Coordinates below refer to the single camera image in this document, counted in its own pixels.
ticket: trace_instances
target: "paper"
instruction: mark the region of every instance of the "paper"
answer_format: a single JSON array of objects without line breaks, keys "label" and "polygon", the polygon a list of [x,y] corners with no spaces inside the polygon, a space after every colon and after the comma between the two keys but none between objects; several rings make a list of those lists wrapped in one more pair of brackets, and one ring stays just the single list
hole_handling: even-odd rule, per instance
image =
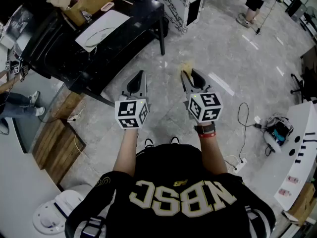
[{"label": "paper", "polygon": [[101,41],[129,18],[129,16],[120,12],[110,10],[79,35],[76,42],[87,52],[91,52]]}]

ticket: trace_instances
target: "black chair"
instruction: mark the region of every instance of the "black chair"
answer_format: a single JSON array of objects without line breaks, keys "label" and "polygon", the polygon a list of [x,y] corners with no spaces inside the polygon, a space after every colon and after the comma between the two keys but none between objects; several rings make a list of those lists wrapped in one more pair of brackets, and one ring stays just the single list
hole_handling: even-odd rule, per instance
[{"label": "black chair", "polygon": [[317,74],[315,73],[315,71],[313,69],[308,69],[308,67],[306,67],[304,74],[301,75],[302,80],[298,80],[298,78],[294,74],[291,74],[291,77],[296,80],[299,87],[299,89],[297,90],[291,90],[291,94],[301,92],[302,103],[305,99],[307,101],[312,101],[314,104],[316,104],[317,99],[312,100],[312,98],[317,98]]}]

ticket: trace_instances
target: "marble-pattern box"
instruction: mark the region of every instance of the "marble-pattern box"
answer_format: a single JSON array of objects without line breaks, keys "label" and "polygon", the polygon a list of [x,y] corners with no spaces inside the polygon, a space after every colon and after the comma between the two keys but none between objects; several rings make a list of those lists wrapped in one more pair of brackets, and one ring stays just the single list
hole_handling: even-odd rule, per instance
[{"label": "marble-pattern box", "polygon": [[187,25],[191,3],[197,0],[158,0],[164,4],[165,16],[169,20],[169,28],[173,32],[185,34],[188,29],[194,26],[198,20],[203,7],[203,1],[200,0],[197,18]]}]

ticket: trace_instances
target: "chair leg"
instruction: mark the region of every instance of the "chair leg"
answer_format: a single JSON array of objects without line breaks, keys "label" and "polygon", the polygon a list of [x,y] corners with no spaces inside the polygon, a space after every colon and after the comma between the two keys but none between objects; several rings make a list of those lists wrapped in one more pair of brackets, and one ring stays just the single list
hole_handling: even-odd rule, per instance
[{"label": "chair leg", "polygon": [[298,84],[299,86],[301,86],[300,81],[297,79],[297,77],[296,77],[294,74],[291,74],[291,77],[294,77],[295,80],[296,80],[296,82],[297,82],[297,84]]},{"label": "chair leg", "polygon": [[291,94],[296,93],[296,92],[300,92],[300,91],[301,91],[300,89],[297,89],[297,90],[291,90]]}]

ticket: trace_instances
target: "black cable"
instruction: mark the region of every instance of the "black cable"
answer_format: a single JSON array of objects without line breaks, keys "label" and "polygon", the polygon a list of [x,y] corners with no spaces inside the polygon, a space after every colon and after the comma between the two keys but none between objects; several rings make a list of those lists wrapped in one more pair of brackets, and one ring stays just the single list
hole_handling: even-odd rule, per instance
[{"label": "black cable", "polygon": [[230,164],[230,163],[227,162],[226,160],[225,160],[225,162],[228,163],[230,166],[234,167],[234,170],[237,170],[237,168],[236,168],[234,165]]},{"label": "black cable", "polygon": [[266,150],[268,149],[268,147],[266,147],[266,149],[265,149],[265,155],[268,157],[270,154],[271,154],[271,150],[270,150],[270,152],[268,153],[268,154],[266,154]]},{"label": "black cable", "polygon": [[43,122],[43,123],[51,123],[51,122],[54,122],[54,121],[56,121],[56,120],[59,120],[60,118],[56,118],[56,119],[54,119],[54,120],[52,120],[52,121],[43,121],[40,117],[37,117],[41,122]]},{"label": "black cable", "polygon": [[259,34],[259,33],[260,33],[260,30],[261,30],[262,26],[264,25],[266,19],[268,18],[268,16],[270,15],[271,11],[272,11],[273,8],[275,7],[276,2],[277,2],[277,0],[275,0],[273,6],[272,6],[272,8],[271,8],[271,10],[269,11],[268,15],[267,15],[266,18],[264,19],[262,25],[257,29],[256,34]]},{"label": "black cable", "polygon": [[[246,124],[241,123],[240,120],[239,120],[240,108],[241,108],[242,104],[247,105],[247,109],[248,109]],[[242,152],[243,147],[244,147],[245,144],[246,144],[246,130],[247,130],[247,127],[253,126],[253,124],[247,125],[248,118],[249,118],[249,114],[250,114],[250,110],[249,110],[248,104],[245,103],[245,102],[241,103],[240,106],[239,106],[239,110],[238,110],[238,122],[239,122],[241,125],[244,126],[244,143],[243,143],[243,146],[242,146],[242,148],[241,148],[241,150],[240,150],[240,153],[239,153],[239,159],[241,160],[241,163],[243,163],[243,160],[241,159],[240,155],[241,155],[241,152]]]},{"label": "black cable", "polygon": [[51,123],[51,122],[54,122],[54,121],[57,121],[57,120],[63,120],[62,118],[56,118],[52,121],[43,121],[40,117],[37,117],[41,122],[43,123]]}]

